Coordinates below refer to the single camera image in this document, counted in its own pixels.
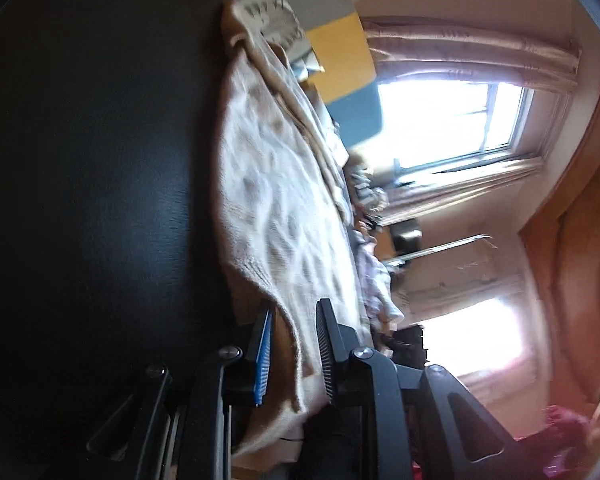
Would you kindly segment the black monitor screen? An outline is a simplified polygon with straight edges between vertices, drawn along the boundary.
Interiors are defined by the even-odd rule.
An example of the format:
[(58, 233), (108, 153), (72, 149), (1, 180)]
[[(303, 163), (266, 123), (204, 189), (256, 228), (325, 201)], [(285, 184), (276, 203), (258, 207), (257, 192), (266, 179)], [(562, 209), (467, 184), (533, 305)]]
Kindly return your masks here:
[(422, 228), (416, 218), (389, 226), (394, 251), (398, 256), (419, 252), (422, 249)]

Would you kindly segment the black padded table mat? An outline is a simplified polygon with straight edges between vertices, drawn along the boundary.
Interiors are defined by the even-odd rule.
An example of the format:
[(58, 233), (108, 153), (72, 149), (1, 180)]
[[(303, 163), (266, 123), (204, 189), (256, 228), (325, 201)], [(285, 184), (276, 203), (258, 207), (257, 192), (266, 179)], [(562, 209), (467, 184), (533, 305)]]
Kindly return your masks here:
[(0, 478), (86, 479), (146, 366), (219, 342), (222, 2), (0, 0)]

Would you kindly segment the white floor lamp pole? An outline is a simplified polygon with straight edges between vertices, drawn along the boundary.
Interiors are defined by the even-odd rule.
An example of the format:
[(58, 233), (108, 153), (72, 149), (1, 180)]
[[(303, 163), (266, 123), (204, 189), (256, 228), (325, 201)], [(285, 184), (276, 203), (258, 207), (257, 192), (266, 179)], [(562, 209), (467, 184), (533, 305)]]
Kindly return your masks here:
[(453, 240), (452, 242), (440, 244), (434, 247), (425, 248), (419, 250), (418, 252), (411, 252), (410, 254), (396, 256), (391, 259), (384, 260), (382, 263), (385, 266), (402, 266), (402, 264), (408, 263), (415, 259), (437, 255), (440, 254), (440, 252), (447, 252), (448, 250), (461, 248), (475, 243), (486, 243), (492, 249), (498, 248), (498, 246), (496, 246), (493, 243), (492, 236), (486, 234), (476, 234), (465, 238), (460, 238), (459, 240)]

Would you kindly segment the tiger print cushion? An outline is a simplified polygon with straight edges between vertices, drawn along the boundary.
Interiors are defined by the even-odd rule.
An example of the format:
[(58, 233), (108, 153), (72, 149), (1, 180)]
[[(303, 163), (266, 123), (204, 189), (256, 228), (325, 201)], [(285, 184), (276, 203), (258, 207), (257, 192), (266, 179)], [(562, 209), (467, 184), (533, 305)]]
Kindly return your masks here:
[(280, 47), (298, 80), (324, 73), (324, 67), (288, 0), (235, 1), (248, 30)]

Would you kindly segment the wooden side desk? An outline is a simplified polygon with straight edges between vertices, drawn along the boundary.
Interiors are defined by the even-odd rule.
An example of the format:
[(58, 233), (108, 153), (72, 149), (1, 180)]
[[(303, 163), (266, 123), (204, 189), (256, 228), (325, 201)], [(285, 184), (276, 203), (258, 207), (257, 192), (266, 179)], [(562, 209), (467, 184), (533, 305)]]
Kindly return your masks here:
[(351, 155), (343, 167), (350, 202), (354, 214), (354, 227), (364, 240), (382, 230), (382, 214), (389, 206), (387, 192), (373, 185), (372, 172), (361, 156)]

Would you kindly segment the beige knit sweater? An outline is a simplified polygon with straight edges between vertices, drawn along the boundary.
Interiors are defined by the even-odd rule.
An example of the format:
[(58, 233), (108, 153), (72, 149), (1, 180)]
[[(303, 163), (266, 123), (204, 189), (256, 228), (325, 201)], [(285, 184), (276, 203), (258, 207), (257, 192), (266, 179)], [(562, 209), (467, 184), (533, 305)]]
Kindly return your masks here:
[(318, 95), (300, 84), (286, 55), (250, 32), (236, 3), (224, 6), (230, 54), (219, 96), (211, 210), (234, 315), (252, 322), (275, 310), (271, 375), (237, 455), (272, 448), (327, 401), (316, 306), (370, 341), (348, 227), (352, 219)]

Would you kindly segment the patterned window curtain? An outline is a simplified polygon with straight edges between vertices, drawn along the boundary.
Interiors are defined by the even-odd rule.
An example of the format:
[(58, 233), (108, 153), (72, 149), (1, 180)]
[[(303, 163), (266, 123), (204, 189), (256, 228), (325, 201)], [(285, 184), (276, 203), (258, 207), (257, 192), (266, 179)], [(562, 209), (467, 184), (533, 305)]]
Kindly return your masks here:
[(377, 79), (505, 82), (550, 93), (578, 86), (580, 51), (529, 36), (429, 18), (362, 21)]

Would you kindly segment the grey yellow blue sofa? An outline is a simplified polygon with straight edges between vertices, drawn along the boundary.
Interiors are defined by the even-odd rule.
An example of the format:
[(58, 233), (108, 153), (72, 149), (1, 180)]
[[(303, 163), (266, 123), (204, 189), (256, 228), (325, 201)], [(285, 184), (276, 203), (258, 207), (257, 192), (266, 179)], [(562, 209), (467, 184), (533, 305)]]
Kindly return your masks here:
[(352, 0), (288, 0), (324, 73), (309, 76), (346, 148), (382, 128), (376, 70)]

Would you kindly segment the white knit garment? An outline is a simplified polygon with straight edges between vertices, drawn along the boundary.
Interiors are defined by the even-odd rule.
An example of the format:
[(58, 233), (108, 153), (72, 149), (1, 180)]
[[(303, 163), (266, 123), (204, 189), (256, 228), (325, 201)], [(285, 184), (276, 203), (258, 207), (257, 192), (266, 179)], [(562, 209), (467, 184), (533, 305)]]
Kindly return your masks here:
[(368, 234), (362, 222), (355, 223), (352, 236), (353, 257), (365, 311), (370, 324), (387, 333), (404, 320), (403, 312), (391, 297), (391, 276), (375, 256), (376, 238)]

